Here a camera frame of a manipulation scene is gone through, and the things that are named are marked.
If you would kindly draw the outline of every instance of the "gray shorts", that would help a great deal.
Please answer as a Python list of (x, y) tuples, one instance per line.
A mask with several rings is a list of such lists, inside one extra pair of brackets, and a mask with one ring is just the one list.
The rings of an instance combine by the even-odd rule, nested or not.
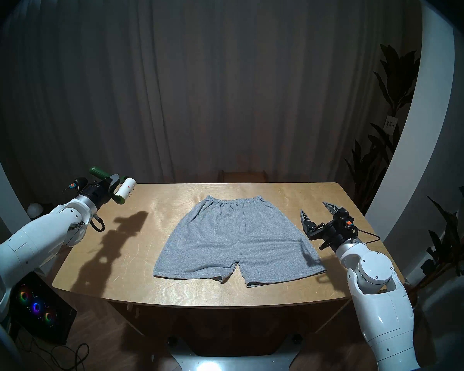
[(153, 276), (224, 283), (237, 264), (247, 287), (325, 270), (308, 238), (270, 202), (208, 195), (170, 234)]

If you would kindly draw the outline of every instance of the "wooden chair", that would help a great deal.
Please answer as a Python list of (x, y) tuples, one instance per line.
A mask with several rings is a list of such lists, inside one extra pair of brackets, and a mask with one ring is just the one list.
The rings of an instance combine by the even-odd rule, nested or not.
[(260, 173), (238, 173), (238, 172), (218, 172), (219, 183), (229, 183), (229, 184), (241, 184), (241, 183), (250, 183), (258, 184), (268, 182), (268, 174), (266, 171)]

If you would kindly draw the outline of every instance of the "black cable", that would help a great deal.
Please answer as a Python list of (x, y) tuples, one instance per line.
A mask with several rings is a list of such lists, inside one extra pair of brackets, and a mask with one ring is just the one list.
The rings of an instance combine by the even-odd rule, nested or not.
[[(37, 352), (34, 352), (34, 351), (32, 350), (32, 345), (33, 345), (33, 343), (36, 345), (36, 347), (37, 347), (39, 350), (41, 350), (41, 351), (47, 353), (48, 355), (50, 355), (50, 359), (51, 359), (53, 365), (56, 366), (57, 368), (61, 369), (62, 371), (74, 371), (74, 370), (78, 371), (78, 365), (82, 365), (82, 366), (83, 366), (83, 371), (84, 371), (84, 361), (86, 360), (87, 356), (90, 354), (90, 347), (89, 347), (89, 345), (88, 345), (87, 343), (81, 343), (81, 344), (77, 347), (77, 350), (75, 350), (75, 351), (74, 351), (72, 348), (67, 347), (67, 346), (64, 346), (64, 345), (57, 345), (57, 346), (54, 346), (50, 351), (48, 351), (48, 350), (45, 350), (44, 348), (41, 348), (41, 347), (38, 345), (38, 343), (36, 342), (35, 338), (34, 338), (33, 336), (31, 336), (31, 342), (30, 342), (30, 345), (29, 345), (29, 350), (26, 350), (26, 347), (25, 347), (24, 343), (22, 342), (21, 338), (20, 338), (19, 336), (17, 336), (17, 338), (19, 339), (19, 341), (20, 341), (20, 343), (21, 343), (21, 345), (22, 345), (22, 347), (23, 347), (23, 351), (25, 351), (25, 352), (31, 352), (31, 353), (33, 353), (33, 354), (39, 356), (39, 357), (46, 363), (46, 365), (47, 365), (48, 367), (50, 367), (52, 370), (53, 370), (53, 367), (52, 367), (50, 364), (48, 364), (48, 362), (44, 359), (44, 357), (41, 356), (40, 354), (38, 354)], [(81, 347), (83, 347), (83, 346), (86, 346), (86, 354), (81, 358), (81, 357), (79, 356), (79, 350), (80, 350)], [(62, 367), (62, 366), (58, 363), (57, 358), (53, 356), (53, 350), (54, 350), (55, 348), (58, 348), (58, 347), (64, 347), (64, 348), (68, 349), (70, 352), (72, 352), (72, 353), (74, 354), (74, 365), (73, 365), (73, 366), (71, 366), (71, 367), (69, 367), (69, 368), (64, 368), (64, 367)]]
[(359, 229), (356, 227), (355, 224), (351, 223), (350, 225), (345, 225), (344, 230), (352, 230), (352, 238), (356, 239)]
[(381, 238), (379, 236), (377, 236), (376, 234), (373, 234), (371, 232), (367, 232), (367, 231), (364, 231), (364, 230), (361, 230), (359, 229), (360, 232), (363, 232), (364, 234), (368, 234), (370, 236), (374, 236), (374, 237), (377, 237), (378, 239), (375, 239), (375, 240), (370, 240), (369, 242), (364, 242), (364, 244), (369, 244), (369, 243), (373, 243), (373, 242), (376, 242), (378, 240), (381, 240)]
[[(53, 347), (50, 351), (48, 350), (45, 350), (44, 348), (41, 348), (38, 343), (36, 342), (36, 340), (34, 339), (34, 337), (32, 337), (32, 342), (34, 342), (34, 344), (36, 345), (36, 347), (38, 349), (40, 349), (41, 351), (43, 352), (46, 352), (48, 355), (50, 355), (50, 358), (51, 358), (51, 361), (53, 363), (54, 366), (58, 367), (59, 369), (61, 369), (62, 371), (73, 371), (73, 370), (76, 370), (78, 369), (78, 365), (82, 365), (83, 366), (83, 370), (84, 370), (84, 361), (86, 360), (87, 356), (90, 354), (90, 347), (87, 343), (81, 343), (78, 347), (77, 347), (77, 350), (73, 350), (72, 348), (70, 347), (67, 347), (67, 346), (64, 346), (64, 345), (57, 345), (55, 347)], [(84, 355), (84, 357), (80, 357), (79, 356), (79, 350), (81, 349), (81, 347), (83, 346), (86, 346), (86, 354)], [(56, 348), (59, 348), (59, 347), (63, 347), (63, 348), (66, 348), (68, 349), (70, 352), (72, 352), (74, 354), (74, 365), (69, 367), (69, 368), (64, 368), (60, 365), (60, 363), (58, 363), (58, 360), (56, 357), (53, 356), (53, 350), (56, 349)]]
[(98, 232), (102, 232), (102, 231), (105, 231), (105, 224), (103, 223), (103, 220), (98, 217), (98, 222), (101, 223), (101, 229), (99, 229), (98, 227), (96, 227), (96, 225), (93, 223), (93, 220), (90, 221), (90, 225), (93, 227), (93, 229), (95, 229), (96, 231)]
[(51, 365), (48, 364), (48, 362), (45, 360), (45, 358), (43, 356), (41, 356), (40, 354), (38, 354), (37, 352), (34, 352), (32, 350), (32, 341), (29, 345), (29, 350), (26, 350), (26, 346), (24, 345), (24, 343), (22, 342), (21, 338), (19, 336), (17, 336), (17, 339), (19, 339), (20, 343), (21, 343), (21, 346), (22, 346), (22, 351), (24, 352), (29, 352), (31, 354), (35, 354), (36, 356), (39, 356), (41, 358), (42, 361), (44, 361), (44, 363), (50, 367), (50, 369), (53, 371), (53, 367)]

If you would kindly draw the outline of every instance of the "wooden table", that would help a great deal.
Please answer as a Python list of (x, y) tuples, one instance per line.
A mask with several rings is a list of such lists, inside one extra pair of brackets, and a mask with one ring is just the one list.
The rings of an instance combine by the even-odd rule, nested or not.
[[(318, 249), (321, 240), (311, 242), (326, 273), (297, 281), (247, 288), (238, 267), (224, 284), (212, 279), (153, 277), (153, 266), (169, 234), (206, 195), (219, 199), (262, 195), (300, 229), (301, 208), (316, 223), (332, 219), (322, 204), (327, 201), (346, 208), (359, 228), (373, 232), (336, 183), (137, 185), (125, 205), (109, 202), (101, 208), (99, 216), (106, 230), (99, 233), (88, 228), (83, 241), (74, 246), (63, 263), (53, 286), (110, 301), (153, 306), (265, 307), (350, 298), (346, 269), (331, 249)], [(364, 234), (360, 237), (363, 241), (372, 238)], [(368, 246), (392, 260), (380, 241)]]

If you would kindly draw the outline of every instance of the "white roller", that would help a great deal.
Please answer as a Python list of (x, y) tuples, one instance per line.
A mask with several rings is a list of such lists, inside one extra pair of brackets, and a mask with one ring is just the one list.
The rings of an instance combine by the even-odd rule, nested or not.
[(134, 190), (134, 187), (136, 186), (136, 181), (133, 180), (132, 178), (127, 178), (122, 186), (119, 187), (117, 192), (115, 193), (115, 196), (122, 197), (124, 200), (123, 202), (119, 202), (117, 200), (117, 203), (124, 204), (127, 201), (127, 198), (129, 198), (132, 194), (132, 190)]

